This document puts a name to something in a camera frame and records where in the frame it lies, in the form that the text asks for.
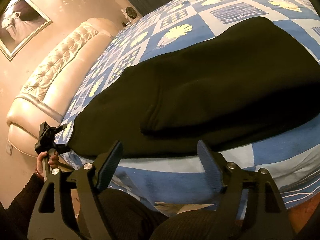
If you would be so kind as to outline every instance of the wedding photo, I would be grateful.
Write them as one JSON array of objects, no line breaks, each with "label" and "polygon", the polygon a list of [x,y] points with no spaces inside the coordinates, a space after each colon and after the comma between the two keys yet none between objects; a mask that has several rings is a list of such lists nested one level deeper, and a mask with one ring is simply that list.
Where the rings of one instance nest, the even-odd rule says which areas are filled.
[{"label": "wedding photo", "polygon": [[8,60],[52,21],[31,0],[18,0],[0,17],[0,49]]}]

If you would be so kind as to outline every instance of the mattress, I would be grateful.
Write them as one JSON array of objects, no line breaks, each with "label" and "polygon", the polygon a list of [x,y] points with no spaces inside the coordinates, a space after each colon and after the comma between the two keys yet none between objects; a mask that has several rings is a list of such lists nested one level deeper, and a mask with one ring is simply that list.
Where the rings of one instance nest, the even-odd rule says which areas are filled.
[{"label": "mattress", "polygon": [[[87,73],[62,122],[68,126],[56,135],[55,142],[68,142],[75,117],[126,67],[213,39],[230,26],[256,16],[270,19],[319,62],[320,18],[309,0],[173,0],[119,32]],[[320,191],[319,152],[320,115],[293,130],[222,155],[243,169],[267,168],[286,207],[291,208]],[[75,169],[93,162],[73,150],[61,157]],[[123,159],[109,187],[127,192],[167,216],[174,215],[181,204],[211,210],[217,207],[216,192],[207,183],[197,156]],[[244,190],[238,219],[244,217],[246,196]]]}]

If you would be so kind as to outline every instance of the hand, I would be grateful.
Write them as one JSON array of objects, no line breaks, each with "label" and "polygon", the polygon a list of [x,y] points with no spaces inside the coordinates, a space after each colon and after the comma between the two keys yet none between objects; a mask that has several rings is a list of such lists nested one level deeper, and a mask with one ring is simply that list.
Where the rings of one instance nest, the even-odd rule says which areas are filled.
[{"label": "hand", "polygon": [[[37,157],[37,170],[39,174],[44,177],[44,171],[42,168],[42,160],[44,157],[46,157],[48,152],[42,152]],[[59,166],[59,154],[57,151],[54,152],[53,155],[50,156],[49,165],[52,169],[58,168]]]}]

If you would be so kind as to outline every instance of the bracelet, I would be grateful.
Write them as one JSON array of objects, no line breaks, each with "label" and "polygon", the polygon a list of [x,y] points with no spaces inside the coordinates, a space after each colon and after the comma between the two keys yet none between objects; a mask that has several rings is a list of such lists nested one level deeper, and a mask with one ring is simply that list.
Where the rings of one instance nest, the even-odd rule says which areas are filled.
[{"label": "bracelet", "polygon": [[35,174],[42,180],[44,181],[44,177],[39,173],[39,171],[36,169]]}]

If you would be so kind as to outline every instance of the wall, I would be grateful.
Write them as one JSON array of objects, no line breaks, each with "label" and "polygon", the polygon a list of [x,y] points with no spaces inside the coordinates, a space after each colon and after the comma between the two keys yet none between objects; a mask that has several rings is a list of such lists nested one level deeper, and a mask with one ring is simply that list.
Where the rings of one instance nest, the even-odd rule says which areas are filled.
[{"label": "wall", "polygon": [[35,158],[14,150],[5,153],[6,115],[21,87],[46,55],[70,32],[91,17],[104,17],[119,28],[125,20],[121,8],[127,0],[31,0],[53,23],[27,43],[11,62],[0,52],[0,201],[8,207],[35,169]]}]

